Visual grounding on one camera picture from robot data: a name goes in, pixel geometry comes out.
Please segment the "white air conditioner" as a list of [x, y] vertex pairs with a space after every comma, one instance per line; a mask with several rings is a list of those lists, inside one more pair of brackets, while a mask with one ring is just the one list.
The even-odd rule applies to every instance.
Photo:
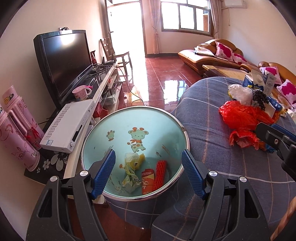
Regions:
[[224, 0], [223, 1], [225, 8], [236, 8], [236, 9], [246, 9], [245, 0]]

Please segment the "open brown door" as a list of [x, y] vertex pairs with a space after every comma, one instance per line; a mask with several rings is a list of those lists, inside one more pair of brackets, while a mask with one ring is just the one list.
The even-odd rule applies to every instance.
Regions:
[[112, 34], [113, 34], [113, 22], [112, 22], [112, 12], [111, 7], [113, 6], [112, 1], [104, 1], [105, 4], [105, 11], [106, 11], [106, 26], [107, 26], [107, 33], [106, 33], [106, 44], [108, 47], [109, 52], [111, 53], [112, 57], [115, 56], [115, 51], [112, 43]]

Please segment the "yellow green wrapper in bin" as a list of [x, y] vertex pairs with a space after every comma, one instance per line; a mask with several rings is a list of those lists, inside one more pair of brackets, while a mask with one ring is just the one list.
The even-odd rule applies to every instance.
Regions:
[[135, 173], [140, 169], [142, 163], [145, 161], [144, 154], [126, 153], [125, 165], [123, 166], [126, 176], [121, 182], [122, 187], [126, 192], [132, 193], [141, 185], [141, 180]]

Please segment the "pink thermos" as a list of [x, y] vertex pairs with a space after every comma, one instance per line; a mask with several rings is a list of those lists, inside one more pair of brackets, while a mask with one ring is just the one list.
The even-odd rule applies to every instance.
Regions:
[[36, 169], [40, 153], [27, 140], [28, 132], [15, 113], [1, 106], [1, 144], [8, 152], [32, 172]]
[[44, 136], [44, 132], [39, 127], [32, 114], [30, 113], [24, 99], [19, 96], [12, 85], [3, 94], [4, 109], [7, 111], [12, 110], [16, 115], [19, 123], [26, 129], [28, 142], [36, 149], [40, 150], [40, 142]]

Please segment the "red packet in bin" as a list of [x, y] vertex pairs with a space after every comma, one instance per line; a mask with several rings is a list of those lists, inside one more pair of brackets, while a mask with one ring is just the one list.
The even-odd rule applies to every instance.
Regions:
[[149, 194], [153, 191], [154, 169], [145, 169], [142, 171], [142, 195]]

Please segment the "white plastic bag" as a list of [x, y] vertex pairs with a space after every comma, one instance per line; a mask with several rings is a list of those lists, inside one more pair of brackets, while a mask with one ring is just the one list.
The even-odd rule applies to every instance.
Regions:
[[242, 105], [250, 106], [253, 99], [252, 89], [243, 87], [239, 84], [231, 84], [228, 86], [228, 95], [240, 102]]

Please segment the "pink mug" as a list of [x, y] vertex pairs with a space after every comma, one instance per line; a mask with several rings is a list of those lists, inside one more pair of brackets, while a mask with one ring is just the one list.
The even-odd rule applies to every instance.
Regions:
[[74, 97], [78, 101], [86, 100], [88, 96], [92, 93], [92, 87], [87, 85], [81, 85], [79, 87], [76, 87], [72, 91]]

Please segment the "crushed blue Look milk carton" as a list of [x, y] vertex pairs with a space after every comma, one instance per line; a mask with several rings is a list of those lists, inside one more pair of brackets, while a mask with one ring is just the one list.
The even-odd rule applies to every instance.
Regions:
[[272, 97], [267, 97], [267, 103], [264, 104], [265, 112], [274, 120], [278, 120], [282, 106]]

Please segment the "black foam net sleeve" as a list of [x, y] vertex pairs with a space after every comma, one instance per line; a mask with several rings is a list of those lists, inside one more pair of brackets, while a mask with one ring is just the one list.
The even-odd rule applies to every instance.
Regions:
[[261, 89], [252, 90], [252, 101], [251, 105], [254, 107], [259, 107], [261, 110], [265, 110], [265, 105], [269, 104], [267, 96], [263, 93]]

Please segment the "tall white milk carton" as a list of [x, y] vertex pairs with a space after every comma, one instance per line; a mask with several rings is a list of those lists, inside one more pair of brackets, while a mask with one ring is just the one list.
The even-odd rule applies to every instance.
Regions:
[[265, 82], [264, 91], [263, 91], [263, 93], [266, 96], [269, 96], [271, 94], [275, 82], [276, 82], [276, 77], [271, 73], [267, 73], [266, 82]]

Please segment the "black flat screen television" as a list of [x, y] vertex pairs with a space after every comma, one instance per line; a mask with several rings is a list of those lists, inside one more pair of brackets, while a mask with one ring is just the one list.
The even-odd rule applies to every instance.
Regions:
[[61, 109], [92, 69], [86, 31], [43, 33], [33, 42], [44, 83], [56, 108]]

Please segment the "pink thermos front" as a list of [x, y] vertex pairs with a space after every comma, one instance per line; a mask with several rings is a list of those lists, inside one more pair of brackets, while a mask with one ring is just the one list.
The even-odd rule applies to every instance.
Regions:
[[1, 106], [1, 144], [8, 152], [32, 172], [36, 169], [40, 153], [27, 140], [28, 132], [15, 113]]

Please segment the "blue plaid tablecloth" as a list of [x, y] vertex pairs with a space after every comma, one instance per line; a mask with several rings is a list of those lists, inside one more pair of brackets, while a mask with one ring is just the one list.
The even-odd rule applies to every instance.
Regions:
[[[228, 85], [238, 80], [211, 77], [187, 89], [173, 115], [187, 130], [194, 158], [225, 177], [245, 176], [262, 206], [269, 230], [274, 232], [290, 203], [295, 183], [281, 168], [276, 153], [229, 144], [230, 129], [218, 109], [230, 98]], [[150, 228], [148, 240], [187, 240], [198, 220], [203, 201], [194, 194], [185, 174], [163, 196], [143, 202], [108, 200], [111, 209], [126, 222]]]

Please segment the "pink curtain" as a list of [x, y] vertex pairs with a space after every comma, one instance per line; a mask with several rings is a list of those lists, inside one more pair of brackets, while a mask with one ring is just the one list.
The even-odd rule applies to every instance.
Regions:
[[153, 53], [159, 54], [158, 23], [160, 18], [161, 1], [149, 0], [149, 9], [150, 9], [150, 16], [151, 16], [152, 31], [153, 31]]

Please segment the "red plastic bag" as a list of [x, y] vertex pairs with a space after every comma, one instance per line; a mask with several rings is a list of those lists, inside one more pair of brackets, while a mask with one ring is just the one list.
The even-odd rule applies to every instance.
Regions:
[[259, 107], [246, 106], [239, 101], [230, 100], [219, 107], [224, 123], [231, 130], [229, 144], [241, 148], [254, 147], [256, 150], [266, 150], [265, 142], [255, 134], [259, 123], [271, 125], [275, 121]]

